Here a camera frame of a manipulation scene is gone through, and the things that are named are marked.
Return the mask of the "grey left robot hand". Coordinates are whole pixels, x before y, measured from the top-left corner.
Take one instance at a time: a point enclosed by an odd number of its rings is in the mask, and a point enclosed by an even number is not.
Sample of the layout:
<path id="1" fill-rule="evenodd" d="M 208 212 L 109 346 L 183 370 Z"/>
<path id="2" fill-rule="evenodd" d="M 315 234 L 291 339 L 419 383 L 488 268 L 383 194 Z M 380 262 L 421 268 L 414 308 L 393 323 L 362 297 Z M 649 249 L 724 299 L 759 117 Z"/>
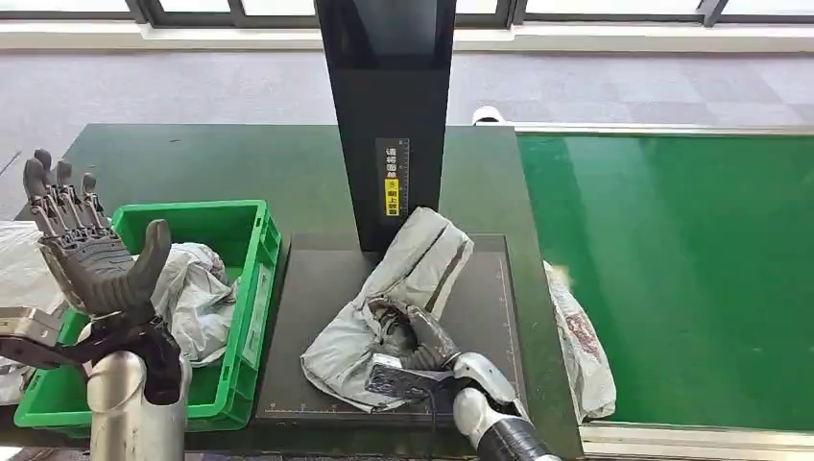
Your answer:
<path id="1" fill-rule="evenodd" d="M 140 254 L 133 256 L 104 212 L 96 179 L 87 173 L 76 188 L 71 176 L 71 164 L 53 162 L 45 149 L 36 149 L 24 165 L 23 187 L 46 265 L 65 298 L 85 315 L 152 319 L 152 296 L 172 246 L 168 223 L 151 221 Z"/>

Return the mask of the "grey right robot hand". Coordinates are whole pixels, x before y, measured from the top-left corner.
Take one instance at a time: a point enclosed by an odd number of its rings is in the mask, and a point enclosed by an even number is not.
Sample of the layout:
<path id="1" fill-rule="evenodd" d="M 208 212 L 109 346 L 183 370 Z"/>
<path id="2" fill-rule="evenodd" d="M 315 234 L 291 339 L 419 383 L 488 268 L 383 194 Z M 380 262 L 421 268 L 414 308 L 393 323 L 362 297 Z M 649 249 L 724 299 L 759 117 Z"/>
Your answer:
<path id="1" fill-rule="evenodd" d="M 460 354 L 438 320 L 425 309 L 387 297 L 368 304 L 378 326 L 376 352 L 395 356 L 410 370 L 441 371 Z"/>

